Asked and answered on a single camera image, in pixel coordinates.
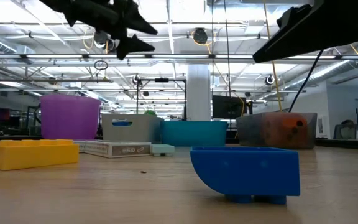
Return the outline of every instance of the wooden table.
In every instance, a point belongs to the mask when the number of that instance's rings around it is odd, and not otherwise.
[[[300,151],[301,196],[235,204],[174,157],[105,159],[0,171],[0,223],[358,223],[358,150]]]

